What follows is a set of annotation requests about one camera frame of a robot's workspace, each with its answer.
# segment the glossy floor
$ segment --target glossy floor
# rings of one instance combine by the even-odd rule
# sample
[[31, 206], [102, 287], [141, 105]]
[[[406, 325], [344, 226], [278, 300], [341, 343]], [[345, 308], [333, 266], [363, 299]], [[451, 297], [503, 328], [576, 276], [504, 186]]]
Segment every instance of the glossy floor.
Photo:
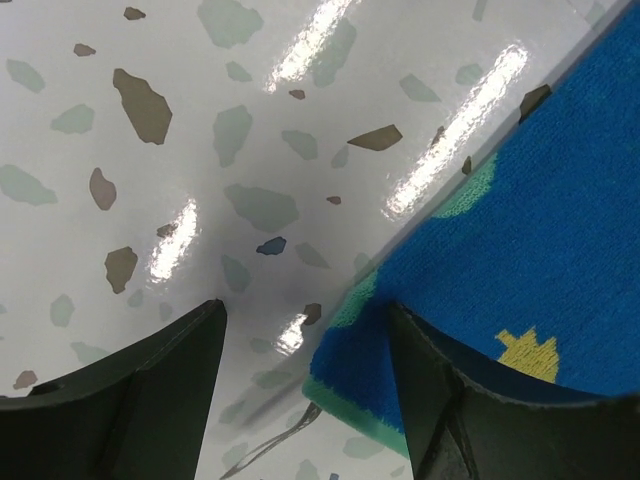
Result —
[[[0, 2], [0, 393], [222, 298], [198, 471], [219, 478], [300, 418], [346, 289], [626, 3]], [[406, 463], [321, 414], [235, 478]]]

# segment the yellow pattern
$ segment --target yellow pattern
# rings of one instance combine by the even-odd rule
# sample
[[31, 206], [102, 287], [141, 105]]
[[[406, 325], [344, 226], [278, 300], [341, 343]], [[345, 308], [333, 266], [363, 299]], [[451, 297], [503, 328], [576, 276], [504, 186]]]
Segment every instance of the yellow pattern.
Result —
[[535, 328], [531, 328], [520, 338], [514, 337], [507, 330], [501, 331], [496, 338], [507, 347], [498, 359], [500, 363], [540, 380], [555, 383], [560, 362], [555, 337], [540, 345]]

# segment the green border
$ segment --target green border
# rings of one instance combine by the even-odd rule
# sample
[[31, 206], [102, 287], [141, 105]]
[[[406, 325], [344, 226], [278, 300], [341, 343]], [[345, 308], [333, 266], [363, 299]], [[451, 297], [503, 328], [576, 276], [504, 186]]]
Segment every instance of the green border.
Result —
[[342, 420], [363, 435], [389, 447], [403, 457], [409, 458], [404, 434], [385, 425], [371, 412], [361, 410], [355, 403], [339, 397], [322, 382], [308, 377], [302, 386], [302, 393], [322, 410]]

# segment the towel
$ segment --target towel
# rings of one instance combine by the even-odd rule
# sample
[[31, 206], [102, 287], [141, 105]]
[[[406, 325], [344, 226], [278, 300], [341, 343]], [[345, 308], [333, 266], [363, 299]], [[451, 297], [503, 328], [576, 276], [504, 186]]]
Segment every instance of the towel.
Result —
[[325, 333], [303, 392], [406, 455], [392, 301], [546, 381], [640, 389], [639, 6], [355, 287]]

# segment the black plastic part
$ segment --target black plastic part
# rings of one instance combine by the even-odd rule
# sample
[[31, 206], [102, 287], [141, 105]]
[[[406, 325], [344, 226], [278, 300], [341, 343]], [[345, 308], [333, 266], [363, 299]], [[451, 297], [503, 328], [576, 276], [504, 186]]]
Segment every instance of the black plastic part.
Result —
[[27, 397], [0, 399], [0, 478], [192, 480], [226, 319], [208, 301]]
[[640, 395], [601, 397], [508, 368], [391, 307], [416, 480], [638, 480]]

